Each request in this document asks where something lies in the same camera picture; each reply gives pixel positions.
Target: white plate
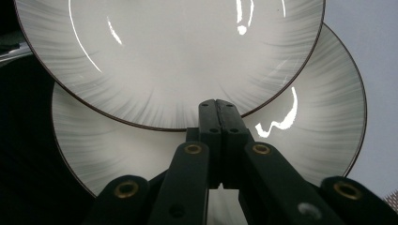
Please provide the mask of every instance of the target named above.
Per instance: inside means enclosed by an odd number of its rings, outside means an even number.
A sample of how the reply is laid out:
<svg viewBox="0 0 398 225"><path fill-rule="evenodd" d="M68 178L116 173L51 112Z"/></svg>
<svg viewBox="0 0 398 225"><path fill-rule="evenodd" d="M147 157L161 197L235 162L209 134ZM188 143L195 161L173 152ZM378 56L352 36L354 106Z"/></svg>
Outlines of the white plate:
<svg viewBox="0 0 398 225"><path fill-rule="evenodd" d="M117 123L85 107L58 85L53 117L60 151L71 171L95 195L118 176L151 179L166 170L185 139L183 132ZM360 74L339 39L324 26L300 76L244 120L256 140L275 145L308 181L319 184L325 177L345 174L360 150L366 102ZM255 126L261 123L268 131L271 121L284 122L273 123L269 136L260 138ZM235 190L210 191L208 224L244 223Z"/></svg>
<svg viewBox="0 0 398 225"><path fill-rule="evenodd" d="M15 0L44 66L84 104L138 127L196 127L197 105L242 114L275 97L313 50L324 0Z"/></svg>

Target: brass grommet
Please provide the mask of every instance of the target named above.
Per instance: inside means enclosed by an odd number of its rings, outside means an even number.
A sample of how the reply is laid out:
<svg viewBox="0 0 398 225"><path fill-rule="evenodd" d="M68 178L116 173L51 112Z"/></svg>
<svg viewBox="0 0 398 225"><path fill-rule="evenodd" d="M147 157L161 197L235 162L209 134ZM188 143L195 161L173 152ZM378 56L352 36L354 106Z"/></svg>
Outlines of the brass grommet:
<svg viewBox="0 0 398 225"><path fill-rule="evenodd" d="M116 188L114 195L120 199L126 199L138 192L138 184L135 181L129 180L120 183Z"/></svg>
<svg viewBox="0 0 398 225"><path fill-rule="evenodd" d="M350 200L358 200L362 197L362 192L346 182L337 182L333 185L334 190Z"/></svg>
<svg viewBox="0 0 398 225"><path fill-rule="evenodd" d="M257 154L266 155L271 152L271 149L264 144L257 143L253 145L253 151Z"/></svg>
<svg viewBox="0 0 398 225"><path fill-rule="evenodd" d="M184 147L184 150L188 154L199 154L202 152L202 147L197 144L190 144Z"/></svg>

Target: metal rivet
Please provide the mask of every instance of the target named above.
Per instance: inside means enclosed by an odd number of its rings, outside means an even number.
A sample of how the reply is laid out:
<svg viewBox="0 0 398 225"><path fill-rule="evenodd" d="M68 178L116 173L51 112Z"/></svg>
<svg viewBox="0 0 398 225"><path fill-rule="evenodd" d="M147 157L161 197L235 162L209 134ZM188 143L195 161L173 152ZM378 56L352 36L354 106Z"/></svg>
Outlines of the metal rivet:
<svg viewBox="0 0 398 225"><path fill-rule="evenodd" d="M337 182L333 185L333 188L337 191L337 193L350 200L358 200L362 197L362 192L360 190L346 182Z"/></svg>
<svg viewBox="0 0 398 225"><path fill-rule="evenodd" d="M188 154L199 154L202 152L202 147L197 144L190 144L185 146L184 150Z"/></svg>
<svg viewBox="0 0 398 225"><path fill-rule="evenodd" d="M321 211L313 204L301 202L298 205L298 211L309 220L319 220L322 218Z"/></svg>
<svg viewBox="0 0 398 225"><path fill-rule="evenodd" d="M266 145L258 143L253 145L253 151L261 155L266 155L271 152L271 149Z"/></svg>
<svg viewBox="0 0 398 225"><path fill-rule="evenodd" d="M138 192L138 184L135 181L129 180L120 183L116 188L114 195L120 199L126 199Z"/></svg>

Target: radiating line pattern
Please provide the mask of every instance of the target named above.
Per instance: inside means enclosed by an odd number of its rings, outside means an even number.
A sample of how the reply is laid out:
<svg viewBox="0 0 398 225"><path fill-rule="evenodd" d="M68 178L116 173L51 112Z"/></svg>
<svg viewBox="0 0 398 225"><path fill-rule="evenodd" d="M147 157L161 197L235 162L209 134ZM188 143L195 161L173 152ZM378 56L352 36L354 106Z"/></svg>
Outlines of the radiating line pattern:
<svg viewBox="0 0 398 225"><path fill-rule="evenodd" d="M295 107L290 128L274 128L267 139L255 125L283 121ZM360 150L366 102L359 72L337 37L326 27L297 79L280 96L244 121L257 141L275 145L308 181L342 175ZM95 195L114 178L136 174L146 179L166 170L182 132L127 126L87 108L58 85L53 96L54 131L60 152L76 177ZM245 218L236 190L211 190L208 223L240 225Z"/></svg>
<svg viewBox="0 0 398 225"><path fill-rule="evenodd" d="M289 127L269 128L291 114ZM344 175L359 153L366 127L366 98L359 71L341 41L323 26L314 52L281 95L244 118L259 142L279 149L298 172L315 185L329 176Z"/></svg>
<svg viewBox="0 0 398 225"><path fill-rule="evenodd" d="M324 0L239 2L239 24L228 0L16 6L35 54L76 98L138 127L184 129L197 126L207 99L234 102L241 114L264 105L314 47Z"/></svg>
<svg viewBox="0 0 398 225"><path fill-rule="evenodd" d="M395 211L395 213L398 214L398 190L395 190L392 194L387 196L384 199L384 202L386 202Z"/></svg>

